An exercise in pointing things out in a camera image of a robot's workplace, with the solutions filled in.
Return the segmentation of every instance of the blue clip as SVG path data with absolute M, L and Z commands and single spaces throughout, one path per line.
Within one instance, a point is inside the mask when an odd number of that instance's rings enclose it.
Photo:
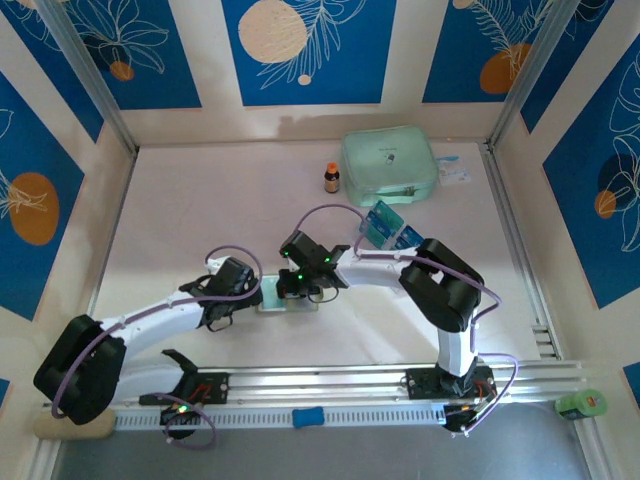
M 291 415 L 294 428 L 324 425 L 324 408 L 322 407 L 296 408 Z

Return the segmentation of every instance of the mint green case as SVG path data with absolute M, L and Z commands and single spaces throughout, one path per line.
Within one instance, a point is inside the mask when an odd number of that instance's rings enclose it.
M 438 180 L 429 140 L 415 126 L 347 134 L 341 172 L 349 201 L 358 207 L 424 200 Z

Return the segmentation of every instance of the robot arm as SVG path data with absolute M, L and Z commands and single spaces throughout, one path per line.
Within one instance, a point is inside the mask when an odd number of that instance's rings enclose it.
M 280 271 L 277 291 L 281 297 L 313 296 L 324 288 L 358 285 L 406 290 L 425 317 L 438 328 L 440 343 L 435 373 L 427 372 L 429 379 L 436 379 L 435 385 L 431 380 L 431 383 L 420 380 L 425 372 L 412 373 L 412 380 L 408 382 L 410 398 L 473 398 L 477 357 L 471 351 L 470 318 L 480 303 L 480 292 L 446 272 L 437 280 L 438 270 L 415 258 L 429 258 L 479 283 L 482 277 L 440 242 L 426 240 L 417 249 L 356 255 L 348 245 L 338 245 L 329 252 L 303 232 L 296 231 L 284 242 L 280 254 L 290 263 L 288 270 Z M 236 310 L 262 301 L 260 290 L 240 301 L 207 300 L 206 297 L 211 296 L 247 294 L 258 282 L 251 267 L 233 257 L 209 260 L 207 267 L 209 275 L 181 286 L 164 301 L 141 312 L 102 322 L 86 315 L 73 319 L 36 373 L 35 386 L 53 400 L 71 364 L 94 339 L 109 327 L 144 313 L 144 317 L 107 336 L 84 358 L 62 395 L 60 409 L 81 425 L 97 417 L 112 401 L 150 392 L 171 392 L 174 397 L 203 404 L 216 403 L 212 400 L 216 397 L 217 403 L 224 403 L 228 376 L 200 373 L 178 352 L 163 351 L 165 358 L 160 361 L 132 360 L 157 342 L 201 326 L 208 327 L 223 317 L 231 317 Z M 141 403 L 145 401 L 157 404 L 157 400 L 143 396 Z
M 197 301 L 198 297 L 240 296 L 253 290 L 258 282 L 253 269 L 233 257 L 208 260 L 207 267 L 209 275 L 182 285 L 164 301 L 144 310 L 102 322 L 87 315 L 71 320 L 36 372 L 36 388 L 53 400 L 71 364 L 94 339 L 109 327 L 124 324 L 126 319 L 143 312 L 144 317 L 107 336 L 85 357 L 65 389 L 60 409 L 82 425 L 96 418 L 114 399 L 157 391 L 183 393 L 192 384 L 204 381 L 197 368 L 178 352 L 163 352 L 173 364 L 161 360 L 135 365 L 131 359 L 157 342 L 208 327 L 223 317 L 231 318 L 236 310 L 262 301 L 259 289 L 240 301 Z
M 428 258 L 483 284 L 482 277 L 451 250 L 434 239 L 418 248 L 397 251 L 354 251 L 338 245 L 328 251 L 301 231 L 282 245 L 280 254 L 290 263 L 280 271 L 281 297 L 313 295 L 320 288 L 375 285 L 403 288 L 429 322 L 438 329 L 437 368 L 442 388 L 462 397 L 472 387 L 477 354 L 471 349 L 470 319 L 480 304 L 480 292 L 437 268 L 420 263 Z

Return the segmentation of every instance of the gray floor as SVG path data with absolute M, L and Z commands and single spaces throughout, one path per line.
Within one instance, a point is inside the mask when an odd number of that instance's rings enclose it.
M 199 432 L 188 440 L 205 440 Z M 590 478 L 569 422 L 548 406 L 499 407 L 470 438 L 442 427 L 222 430 L 207 452 L 168 446 L 158 432 L 70 442 L 56 480 L 519 480 Z

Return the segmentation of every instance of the small brown bottle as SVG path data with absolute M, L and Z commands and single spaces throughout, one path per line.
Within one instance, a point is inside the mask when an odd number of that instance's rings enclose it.
M 338 164 L 329 162 L 327 171 L 324 174 L 324 189 L 329 193 L 336 193 L 340 190 L 340 172 L 338 172 Z

